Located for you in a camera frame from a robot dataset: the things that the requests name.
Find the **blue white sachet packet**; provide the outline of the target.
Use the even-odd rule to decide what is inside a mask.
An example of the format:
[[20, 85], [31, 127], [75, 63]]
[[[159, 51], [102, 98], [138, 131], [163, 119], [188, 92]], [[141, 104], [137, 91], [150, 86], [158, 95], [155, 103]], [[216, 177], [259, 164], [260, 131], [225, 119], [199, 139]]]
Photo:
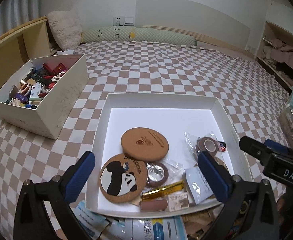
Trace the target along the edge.
[[74, 214], [91, 239], [98, 239], [109, 225], [109, 221], [104, 216], [88, 210], [84, 201], [77, 205]]

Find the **small beige printed box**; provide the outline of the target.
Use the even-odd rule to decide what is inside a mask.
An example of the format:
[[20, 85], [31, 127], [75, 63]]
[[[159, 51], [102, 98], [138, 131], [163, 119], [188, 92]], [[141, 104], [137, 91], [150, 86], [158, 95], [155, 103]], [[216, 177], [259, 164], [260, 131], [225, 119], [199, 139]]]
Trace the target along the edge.
[[166, 198], [168, 212], [175, 212], [189, 208], [188, 194], [186, 192], [170, 194]]

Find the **checkered bed sheet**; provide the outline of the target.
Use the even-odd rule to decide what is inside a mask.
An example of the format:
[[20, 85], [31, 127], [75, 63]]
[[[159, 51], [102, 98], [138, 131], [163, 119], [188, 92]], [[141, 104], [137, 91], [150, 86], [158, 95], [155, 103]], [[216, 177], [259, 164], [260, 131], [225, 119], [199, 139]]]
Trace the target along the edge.
[[26, 179], [50, 180], [92, 148], [108, 94], [175, 93], [219, 98], [239, 136], [286, 144], [278, 122], [289, 94], [253, 60], [221, 49], [158, 43], [91, 42], [81, 45], [89, 81], [57, 140], [0, 120], [0, 233], [12, 239], [15, 206]]

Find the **gold foil stick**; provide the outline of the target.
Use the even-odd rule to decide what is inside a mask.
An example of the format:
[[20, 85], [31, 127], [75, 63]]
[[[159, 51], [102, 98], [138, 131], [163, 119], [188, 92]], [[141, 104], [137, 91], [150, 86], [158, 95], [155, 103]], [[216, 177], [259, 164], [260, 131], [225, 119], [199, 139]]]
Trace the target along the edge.
[[141, 200], [152, 200], [167, 196], [172, 193], [176, 193], [178, 191], [182, 191], [184, 189], [184, 181], [180, 180], [170, 185], [161, 186], [155, 188], [153, 190], [142, 193]]

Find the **brown tape roll in bag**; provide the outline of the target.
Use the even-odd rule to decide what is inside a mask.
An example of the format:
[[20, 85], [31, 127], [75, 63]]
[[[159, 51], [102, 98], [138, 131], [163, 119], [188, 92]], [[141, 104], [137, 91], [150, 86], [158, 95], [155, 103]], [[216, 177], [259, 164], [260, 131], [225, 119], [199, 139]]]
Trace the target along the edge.
[[197, 151], [207, 151], [211, 156], [215, 156], [218, 152], [218, 145], [217, 142], [211, 137], [202, 137], [198, 138], [196, 143], [196, 150]]

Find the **brown cylinder tube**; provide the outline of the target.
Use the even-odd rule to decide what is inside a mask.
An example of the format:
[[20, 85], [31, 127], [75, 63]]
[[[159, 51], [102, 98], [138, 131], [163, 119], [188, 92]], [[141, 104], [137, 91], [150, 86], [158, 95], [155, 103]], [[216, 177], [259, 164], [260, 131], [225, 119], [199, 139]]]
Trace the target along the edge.
[[165, 199], [146, 200], [140, 202], [140, 210], [143, 212], [163, 211], [168, 207], [168, 202]]

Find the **brown tape roll centre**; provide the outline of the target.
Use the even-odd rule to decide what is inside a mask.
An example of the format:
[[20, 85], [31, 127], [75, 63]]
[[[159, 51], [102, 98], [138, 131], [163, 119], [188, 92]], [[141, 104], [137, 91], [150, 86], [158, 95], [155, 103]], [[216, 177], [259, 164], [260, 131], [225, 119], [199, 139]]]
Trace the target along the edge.
[[162, 186], [168, 179], [169, 172], [162, 163], [147, 163], [147, 184], [149, 187]]

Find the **panda cork coaster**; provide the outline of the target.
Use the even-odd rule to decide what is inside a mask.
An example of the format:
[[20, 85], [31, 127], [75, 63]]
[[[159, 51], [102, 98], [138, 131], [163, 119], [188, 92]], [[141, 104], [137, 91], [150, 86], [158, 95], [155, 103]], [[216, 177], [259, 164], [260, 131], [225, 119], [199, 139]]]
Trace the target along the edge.
[[147, 184], [146, 163], [121, 153], [110, 158], [99, 172], [99, 188], [112, 203], [137, 198]]

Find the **pile of pink clothes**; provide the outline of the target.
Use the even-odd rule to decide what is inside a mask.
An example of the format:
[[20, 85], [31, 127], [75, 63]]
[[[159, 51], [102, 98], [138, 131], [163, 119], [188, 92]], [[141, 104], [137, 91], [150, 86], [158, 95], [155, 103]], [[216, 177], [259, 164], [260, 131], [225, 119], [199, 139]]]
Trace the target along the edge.
[[262, 49], [265, 59], [285, 63], [293, 69], [293, 46], [279, 39], [273, 39], [271, 43], [271, 46], [264, 46]]

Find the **wooden right shelf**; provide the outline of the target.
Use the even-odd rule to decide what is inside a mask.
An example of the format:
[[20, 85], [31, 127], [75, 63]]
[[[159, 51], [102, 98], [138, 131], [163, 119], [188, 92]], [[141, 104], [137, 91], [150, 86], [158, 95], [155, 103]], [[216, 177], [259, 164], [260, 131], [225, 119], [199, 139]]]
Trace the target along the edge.
[[293, 34], [265, 22], [255, 60], [289, 93], [293, 90]]

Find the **white shallow tray box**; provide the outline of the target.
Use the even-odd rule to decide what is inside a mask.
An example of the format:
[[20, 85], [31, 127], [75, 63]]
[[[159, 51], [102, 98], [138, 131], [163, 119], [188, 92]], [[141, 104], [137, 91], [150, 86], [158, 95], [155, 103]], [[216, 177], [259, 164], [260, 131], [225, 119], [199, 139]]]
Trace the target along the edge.
[[198, 138], [226, 143], [218, 153], [231, 174], [252, 180], [239, 136], [218, 98], [179, 94], [109, 94], [98, 122], [93, 153], [96, 165], [86, 185], [86, 207], [124, 218], [168, 217], [169, 212], [143, 212], [131, 203], [154, 175], [146, 164], [164, 161], [178, 171], [167, 183], [183, 179], [196, 165]]

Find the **deep cream storage box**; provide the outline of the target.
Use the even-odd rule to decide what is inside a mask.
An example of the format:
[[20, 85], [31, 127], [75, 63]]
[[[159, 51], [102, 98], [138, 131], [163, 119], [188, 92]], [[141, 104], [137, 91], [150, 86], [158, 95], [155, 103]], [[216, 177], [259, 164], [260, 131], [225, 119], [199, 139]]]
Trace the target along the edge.
[[0, 89], [0, 116], [19, 128], [57, 139], [88, 80], [83, 54], [31, 59]]

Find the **plain round cork coaster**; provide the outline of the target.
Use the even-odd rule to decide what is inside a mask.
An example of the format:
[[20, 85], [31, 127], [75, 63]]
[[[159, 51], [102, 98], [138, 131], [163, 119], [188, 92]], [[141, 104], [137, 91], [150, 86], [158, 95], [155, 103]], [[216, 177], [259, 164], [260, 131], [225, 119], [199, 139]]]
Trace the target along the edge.
[[123, 152], [140, 161], [158, 161], [169, 151], [167, 139], [158, 131], [145, 127], [127, 130], [121, 137]]

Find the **fluffy cream pillow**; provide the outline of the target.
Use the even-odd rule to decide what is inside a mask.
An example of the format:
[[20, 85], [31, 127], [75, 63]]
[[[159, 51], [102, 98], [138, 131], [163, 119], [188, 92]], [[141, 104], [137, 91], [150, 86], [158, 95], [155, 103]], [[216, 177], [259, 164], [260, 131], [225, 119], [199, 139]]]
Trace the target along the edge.
[[55, 42], [63, 51], [79, 47], [82, 26], [75, 11], [52, 11], [47, 15], [47, 19]]

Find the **long green bolster pillow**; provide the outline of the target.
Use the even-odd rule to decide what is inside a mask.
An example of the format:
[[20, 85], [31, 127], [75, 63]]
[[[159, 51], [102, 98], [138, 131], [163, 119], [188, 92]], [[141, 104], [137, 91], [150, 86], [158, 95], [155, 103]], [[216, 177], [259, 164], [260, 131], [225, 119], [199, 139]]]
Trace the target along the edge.
[[81, 34], [81, 42], [157, 42], [179, 46], [196, 46], [197, 41], [193, 36], [180, 34], [174, 31], [158, 30], [155, 28], [136, 27], [103, 27], [98, 29], [85, 30]]

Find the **grey window curtain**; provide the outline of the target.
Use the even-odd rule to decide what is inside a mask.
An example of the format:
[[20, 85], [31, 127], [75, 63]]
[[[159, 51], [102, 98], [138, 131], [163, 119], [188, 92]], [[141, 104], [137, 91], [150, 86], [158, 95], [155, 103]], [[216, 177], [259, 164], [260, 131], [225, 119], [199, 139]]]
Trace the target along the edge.
[[0, 4], [0, 33], [40, 17], [40, 0], [3, 0]]

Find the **white wall socket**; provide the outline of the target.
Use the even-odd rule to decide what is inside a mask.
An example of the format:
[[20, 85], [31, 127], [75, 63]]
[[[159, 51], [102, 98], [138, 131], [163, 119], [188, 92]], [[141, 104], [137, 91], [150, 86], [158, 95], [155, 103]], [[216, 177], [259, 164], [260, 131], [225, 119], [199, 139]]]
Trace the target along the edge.
[[115, 16], [113, 17], [113, 26], [132, 26], [135, 25], [134, 16]]

